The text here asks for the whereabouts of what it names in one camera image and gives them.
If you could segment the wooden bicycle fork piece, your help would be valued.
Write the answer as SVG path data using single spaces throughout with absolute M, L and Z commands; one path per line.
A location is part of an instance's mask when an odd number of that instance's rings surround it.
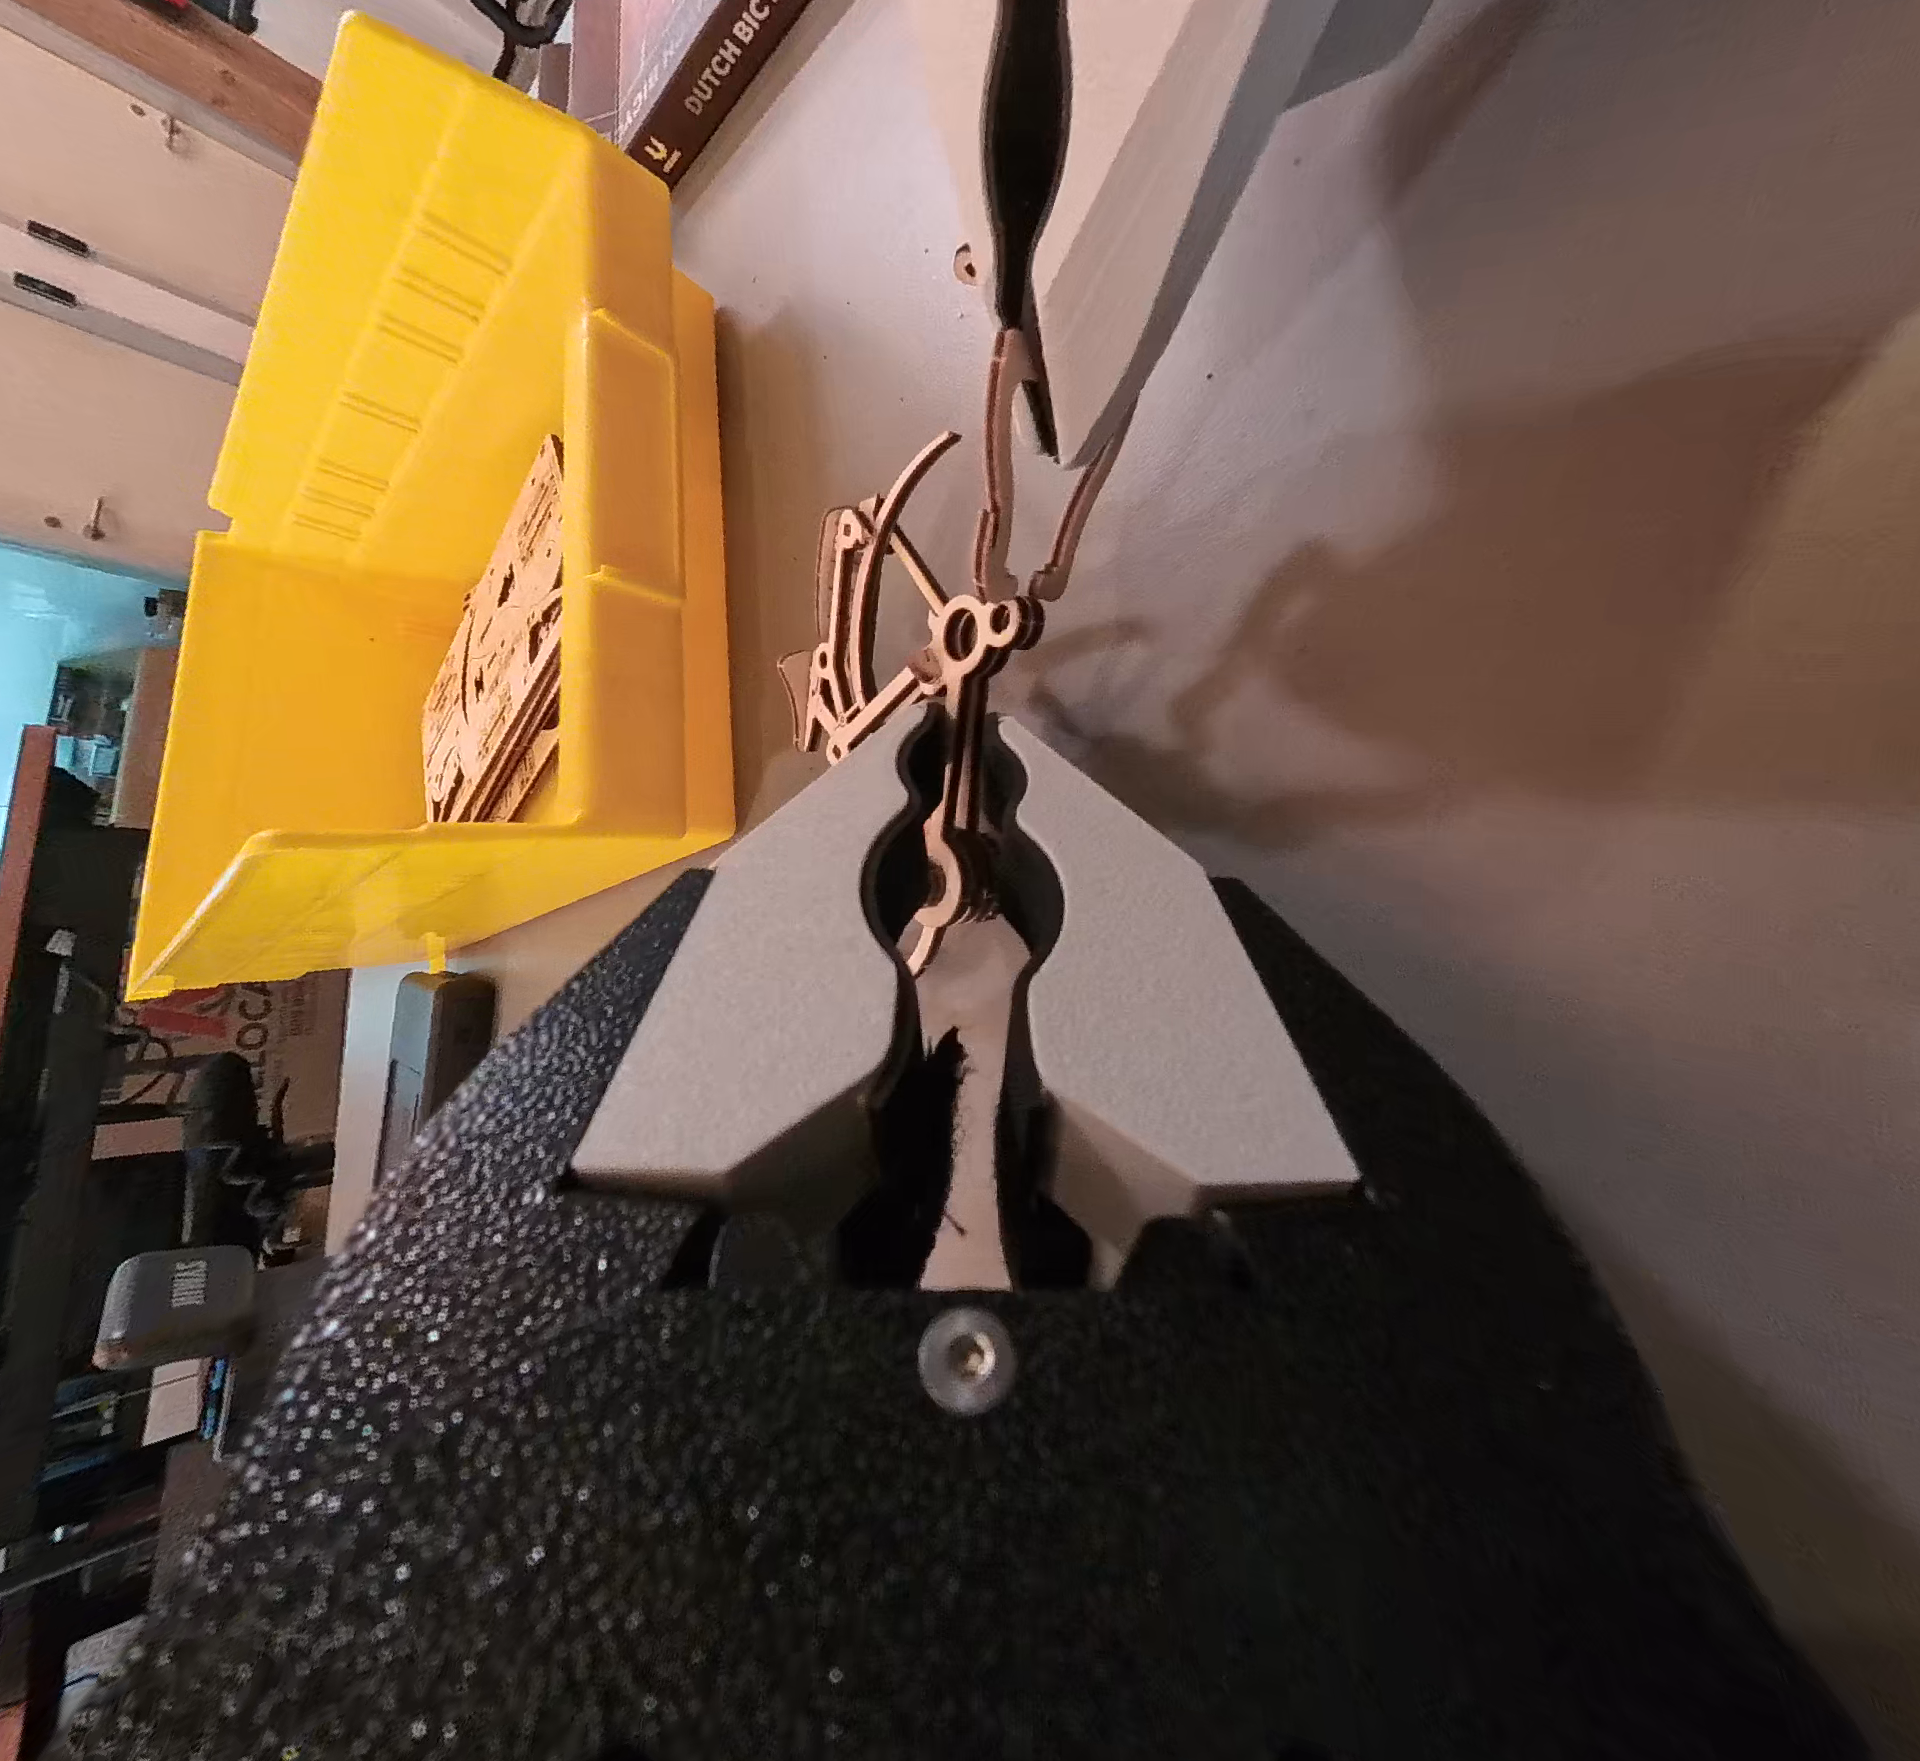
M 1065 504 L 1044 561 L 1031 573 L 1026 584 L 1020 586 L 1006 561 L 1017 481 L 1013 418 L 1020 390 L 1034 379 L 1037 368 L 1024 333 L 1017 326 L 1001 327 L 996 334 L 994 357 L 988 361 L 984 403 L 984 504 L 976 524 L 971 563 L 976 592 L 988 602 L 1022 594 L 1038 604 L 1054 604 L 1065 596 L 1094 504 L 1105 490 L 1106 478 L 1113 475 L 1113 466 L 1118 464 L 1126 433 L 1134 423 L 1135 409 L 1128 407 L 1113 434 L 1108 434 L 1091 464 L 1079 475 L 1079 484 Z

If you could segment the wooden beam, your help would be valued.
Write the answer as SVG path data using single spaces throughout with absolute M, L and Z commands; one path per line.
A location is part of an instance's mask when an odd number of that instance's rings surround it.
M 2 26 L 294 180 L 319 81 L 217 15 L 164 0 L 2 0 Z

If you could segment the stack of wooden puzzle sheets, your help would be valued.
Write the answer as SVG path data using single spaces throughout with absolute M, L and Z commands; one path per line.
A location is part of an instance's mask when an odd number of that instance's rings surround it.
M 562 733 L 565 444 L 548 434 L 422 709 L 432 822 L 510 822 Z

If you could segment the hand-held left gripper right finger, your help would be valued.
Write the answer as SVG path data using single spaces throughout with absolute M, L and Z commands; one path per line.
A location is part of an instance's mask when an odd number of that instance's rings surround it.
M 1013 1283 L 1113 1283 L 1162 1221 L 1354 1192 L 1205 869 L 1011 718 L 990 721 L 990 822 L 1026 950 L 996 1115 Z

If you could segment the dark grey block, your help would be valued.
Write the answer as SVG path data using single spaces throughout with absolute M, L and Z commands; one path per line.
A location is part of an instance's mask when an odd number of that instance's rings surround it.
M 484 974 L 411 970 L 398 982 L 384 1086 L 376 1175 L 409 1155 L 422 1127 L 493 1049 L 496 989 Z

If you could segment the printed cardboard box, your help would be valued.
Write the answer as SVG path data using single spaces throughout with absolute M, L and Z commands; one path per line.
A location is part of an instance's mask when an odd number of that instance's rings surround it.
M 351 975 L 339 968 L 295 979 L 246 979 L 179 989 L 126 1004 L 105 1100 L 156 1102 L 185 1094 L 193 1062 L 234 1052 L 250 1067 L 258 1105 L 280 1109 L 291 1141 L 319 1141 L 339 1129 L 339 1086 Z

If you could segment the yellow plastic bin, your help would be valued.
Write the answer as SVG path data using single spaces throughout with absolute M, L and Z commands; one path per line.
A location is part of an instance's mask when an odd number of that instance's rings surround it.
M 558 772 L 436 825 L 422 709 L 548 434 Z M 715 304 L 583 122 L 341 22 L 211 504 L 134 1001 L 459 952 L 732 836 Z

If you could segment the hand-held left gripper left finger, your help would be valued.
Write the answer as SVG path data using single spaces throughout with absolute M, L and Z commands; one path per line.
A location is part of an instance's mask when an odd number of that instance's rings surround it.
M 926 904 L 936 720 L 888 720 L 714 864 L 574 1150 L 580 1186 L 853 1205 L 922 1049 L 902 935 Z

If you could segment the plain cardboard boxes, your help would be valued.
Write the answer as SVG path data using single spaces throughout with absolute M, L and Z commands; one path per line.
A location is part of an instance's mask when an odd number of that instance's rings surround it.
M 179 643 L 150 645 L 134 658 L 110 807 L 110 825 L 116 829 L 154 826 L 178 668 Z

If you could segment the wooden bicycle frame assembly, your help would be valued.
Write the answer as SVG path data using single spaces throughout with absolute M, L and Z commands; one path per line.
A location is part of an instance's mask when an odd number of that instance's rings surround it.
M 956 924 L 996 917 L 994 838 L 984 825 L 984 728 L 988 693 L 1009 661 L 1037 645 L 1044 605 L 1037 594 L 988 589 L 948 590 L 902 516 L 932 468 L 956 449 L 943 430 L 908 462 L 884 493 L 834 508 L 821 524 L 815 561 L 815 638 L 783 654 L 796 747 L 825 753 L 831 766 L 905 709 L 926 706 L 940 721 L 940 785 L 923 825 L 926 899 L 911 923 L 905 964 L 923 975 Z M 881 574 L 891 560 L 926 602 L 927 640 L 880 679 L 874 637 Z

